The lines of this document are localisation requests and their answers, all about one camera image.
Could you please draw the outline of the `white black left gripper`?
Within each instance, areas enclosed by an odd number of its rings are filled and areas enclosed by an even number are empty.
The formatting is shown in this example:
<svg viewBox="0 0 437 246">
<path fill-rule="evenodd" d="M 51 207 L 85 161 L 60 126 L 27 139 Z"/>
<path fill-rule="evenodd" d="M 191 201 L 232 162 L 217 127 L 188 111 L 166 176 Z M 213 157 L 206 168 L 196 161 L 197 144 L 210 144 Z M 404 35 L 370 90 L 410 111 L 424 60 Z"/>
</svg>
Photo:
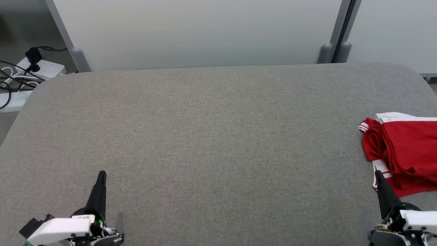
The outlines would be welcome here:
<svg viewBox="0 0 437 246">
<path fill-rule="evenodd" d="M 28 238 L 28 246 L 64 242 L 67 246 L 121 246 L 123 234 L 105 223 L 107 174 L 101 170 L 84 208 L 71 217 L 45 222 Z"/>
</svg>

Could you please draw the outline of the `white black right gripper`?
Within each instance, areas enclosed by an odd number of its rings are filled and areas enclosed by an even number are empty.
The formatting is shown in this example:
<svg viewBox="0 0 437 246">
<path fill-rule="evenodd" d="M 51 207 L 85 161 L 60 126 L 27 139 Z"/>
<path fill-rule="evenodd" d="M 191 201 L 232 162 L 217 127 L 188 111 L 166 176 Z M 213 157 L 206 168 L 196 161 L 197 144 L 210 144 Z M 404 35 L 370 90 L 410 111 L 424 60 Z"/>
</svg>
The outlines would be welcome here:
<svg viewBox="0 0 437 246">
<path fill-rule="evenodd" d="M 382 223 L 368 232 L 368 246 L 428 246 L 437 238 L 437 211 L 401 202 L 380 170 L 375 171 Z"/>
</svg>

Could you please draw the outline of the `red white-striped jersey shirt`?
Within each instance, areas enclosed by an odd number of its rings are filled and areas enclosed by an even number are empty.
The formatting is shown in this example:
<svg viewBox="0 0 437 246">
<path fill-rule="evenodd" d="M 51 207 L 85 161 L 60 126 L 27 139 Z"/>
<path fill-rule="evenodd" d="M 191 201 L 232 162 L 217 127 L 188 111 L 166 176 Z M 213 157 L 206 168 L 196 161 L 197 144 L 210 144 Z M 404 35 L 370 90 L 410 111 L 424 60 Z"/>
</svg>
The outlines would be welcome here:
<svg viewBox="0 0 437 246">
<path fill-rule="evenodd" d="M 358 128 L 364 133 L 362 143 L 366 159 L 372 162 L 374 171 L 380 170 L 382 172 L 399 197 L 421 192 L 437 191 L 437 186 L 400 188 L 386 165 L 386 146 L 381 136 L 379 122 L 376 119 L 366 118 Z"/>
</svg>

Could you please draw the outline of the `red shorts with number 23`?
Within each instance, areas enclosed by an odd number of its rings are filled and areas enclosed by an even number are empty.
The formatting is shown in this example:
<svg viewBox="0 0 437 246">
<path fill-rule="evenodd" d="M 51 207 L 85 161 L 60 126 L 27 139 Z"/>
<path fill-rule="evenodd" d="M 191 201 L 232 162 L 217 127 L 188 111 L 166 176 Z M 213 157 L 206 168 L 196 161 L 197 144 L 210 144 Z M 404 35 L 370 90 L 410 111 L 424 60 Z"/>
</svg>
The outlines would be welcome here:
<svg viewBox="0 0 437 246">
<path fill-rule="evenodd" d="M 400 188 L 437 186 L 437 117 L 376 114 L 386 165 Z"/>
</svg>

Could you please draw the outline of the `white power strip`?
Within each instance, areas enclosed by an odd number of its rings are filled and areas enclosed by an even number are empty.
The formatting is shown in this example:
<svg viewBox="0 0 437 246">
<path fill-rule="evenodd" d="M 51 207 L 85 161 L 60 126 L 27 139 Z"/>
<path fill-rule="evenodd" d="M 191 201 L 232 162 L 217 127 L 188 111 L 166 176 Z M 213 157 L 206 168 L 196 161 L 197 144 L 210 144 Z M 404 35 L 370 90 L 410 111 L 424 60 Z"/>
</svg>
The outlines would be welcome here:
<svg viewBox="0 0 437 246">
<path fill-rule="evenodd" d="M 30 63 L 28 59 L 25 57 L 22 59 L 19 64 L 15 67 L 16 72 L 19 74 L 24 75 L 25 69 L 29 67 Z M 26 73 L 26 76 L 31 76 L 31 74 L 36 75 L 39 78 L 42 79 L 51 79 L 56 76 L 61 76 L 67 74 L 67 69 L 64 65 L 53 63 L 46 60 L 41 60 L 38 62 L 38 65 L 40 67 L 40 70 L 38 72 L 28 72 Z"/>
<path fill-rule="evenodd" d="M 31 95 L 32 92 L 33 90 L 13 92 L 11 95 L 10 102 L 4 108 L 0 109 L 0 113 L 20 111 L 23 105 L 25 104 L 27 98 Z M 5 103 L 8 101 L 8 98 L 9 98 L 8 93 L 0 93 L 0 107 L 5 105 Z"/>
</svg>

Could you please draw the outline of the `black power plug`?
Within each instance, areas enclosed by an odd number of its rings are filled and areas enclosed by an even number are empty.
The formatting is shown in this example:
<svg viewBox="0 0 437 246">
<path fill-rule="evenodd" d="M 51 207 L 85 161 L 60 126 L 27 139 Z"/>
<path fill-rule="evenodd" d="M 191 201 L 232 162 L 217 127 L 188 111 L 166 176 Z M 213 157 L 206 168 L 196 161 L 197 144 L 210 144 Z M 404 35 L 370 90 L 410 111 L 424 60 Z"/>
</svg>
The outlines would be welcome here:
<svg viewBox="0 0 437 246">
<path fill-rule="evenodd" d="M 38 47 L 31 47 L 26 53 L 26 58 L 28 59 L 30 65 L 25 70 L 26 72 L 38 72 L 40 70 L 40 67 L 38 65 L 38 62 L 42 60 L 42 55 L 39 52 Z"/>
</svg>

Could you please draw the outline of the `white partition panel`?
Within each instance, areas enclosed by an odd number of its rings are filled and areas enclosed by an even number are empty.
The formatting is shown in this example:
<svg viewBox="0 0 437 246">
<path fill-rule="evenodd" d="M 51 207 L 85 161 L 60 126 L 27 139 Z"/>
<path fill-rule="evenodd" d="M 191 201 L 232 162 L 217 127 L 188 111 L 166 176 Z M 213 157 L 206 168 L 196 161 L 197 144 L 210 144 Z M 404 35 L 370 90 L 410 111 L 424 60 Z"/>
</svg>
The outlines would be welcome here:
<svg viewBox="0 0 437 246">
<path fill-rule="evenodd" d="M 342 0 L 46 0 L 91 71 L 315 64 Z"/>
<path fill-rule="evenodd" d="M 393 63 L 437 74 L 437 0 L 362 0 L 349 63 Z"/>
</svg>

